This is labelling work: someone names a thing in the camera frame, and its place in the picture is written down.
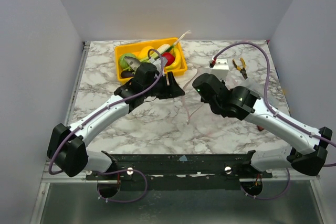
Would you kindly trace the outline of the yellow toy bananas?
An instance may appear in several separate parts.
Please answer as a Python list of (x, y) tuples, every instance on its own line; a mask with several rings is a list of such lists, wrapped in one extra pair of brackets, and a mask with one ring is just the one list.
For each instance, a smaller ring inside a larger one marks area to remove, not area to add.
[(166, 64), (165, 66), (165, 70), (175, 70), (175, 69), (179, 69), (181, 67), (181, 63), (182, 63), (182, 55), (180, 53), (180, 51), (176, 48), (173, 49), (173, 56), (175, 58), (175, 60), (168, 66), (168, 64)]

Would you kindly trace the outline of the red toy apple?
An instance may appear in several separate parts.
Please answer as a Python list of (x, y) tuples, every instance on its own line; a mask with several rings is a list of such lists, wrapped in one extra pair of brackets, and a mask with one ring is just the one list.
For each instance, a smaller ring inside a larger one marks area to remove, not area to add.
[(175, 57), (170, 52), (164, 52), (162, 57), (166, 59), (166, 67), (170, 66), (175, 61)]

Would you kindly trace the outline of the clear zip top bag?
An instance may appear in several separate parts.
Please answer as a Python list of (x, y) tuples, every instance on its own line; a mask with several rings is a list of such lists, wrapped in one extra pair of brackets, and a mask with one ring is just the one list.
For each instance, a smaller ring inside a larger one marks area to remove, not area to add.
[[(201, 105), (209, 104), (213, 113), (217, 115), (221, 115), (222, 117), (235, 117), (238, 116), (240, 119), (245, 117), (245, 115), (249, 112), (253, 112), (253, 109), (245, 109), (242, 110), (233, 108), (229, 109), (229, 111), (226, 111), (226, 109), (223, 106), (223, 100), (220, 99), (219, 101), (216, 100), (216, 97), (219, 95), (215, 95), (211, 89), (210, 86), (210, 77), (209, 73), (204, 72), (205, 68), (198, 68), (195, 76), (189, 81), (189, 83), (192, 84), (195, 91), (200, 96)], [(247, 78), (246, 80), (242, 81), (240, 85), (235, 87), (236, 93), (242, 93), (243, 94), (243, 100), (244, 101), (251, 101), (250, 98), (247, 97), (247, 94), (249, 93), (254, 98), (263, 98), (265, 101), (267, 101), (270, 105), (278, 106), (280, 104), (280, 100), (272, 95), (271, 92), (267, 91), (266, 94), (264, 94), (264, 86), (260, 83), (257, 83), (252, 78)], [(230, 94), (224, 95), (224, 97), (229, 97), (231, 95), (231, 92), (233, 89), (229, 89)]]

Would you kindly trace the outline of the grey toy fish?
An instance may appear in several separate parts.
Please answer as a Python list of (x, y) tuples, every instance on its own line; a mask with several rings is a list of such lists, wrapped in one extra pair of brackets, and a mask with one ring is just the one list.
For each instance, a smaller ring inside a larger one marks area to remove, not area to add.
[(135, 73), (137, 68), (141, 65), (141, 61), (139, 61), (137, 58), (127, 56), (125, 57), (125, 61), (128, 64), (126, 70), (132, 71), (133, 73)]

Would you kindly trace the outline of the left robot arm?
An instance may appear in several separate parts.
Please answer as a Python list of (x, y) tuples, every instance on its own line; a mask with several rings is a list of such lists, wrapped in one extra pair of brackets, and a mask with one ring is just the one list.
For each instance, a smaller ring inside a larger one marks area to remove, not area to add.
[(54, 127), (47, 150), (50, 166), (57, 165), (69, 177), (90, 170), (104, 179), (112, 179), (117, 161), (106, 151), (88, 151), (93, 139), (114, 121), (142, 105), (147, 97), (163, 100), (184, 94), (172, 72), (163, 73), (151, 63), (140, 64), (134, 77), (118, 87), (99, 108), (69, 126), (60, 123)]

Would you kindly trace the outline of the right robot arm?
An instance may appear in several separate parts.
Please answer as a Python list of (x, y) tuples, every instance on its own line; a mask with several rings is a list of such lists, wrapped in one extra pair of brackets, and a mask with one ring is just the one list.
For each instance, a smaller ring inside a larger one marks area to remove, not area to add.
[(201, 74), (192, 86), (214, 114), (260, 126), (287, 143), (285, 147), (270, 151), (253, 151), (251, 159), (241, 165), (246, 177), (277, 168), (293, 168), (308, 176), (319, 174), (328, 154), (328, 145), (319, 139), (322, 129), (305, 125), (266, 106), (263, 98), (245, 87), (228, 89), (213, 74)]

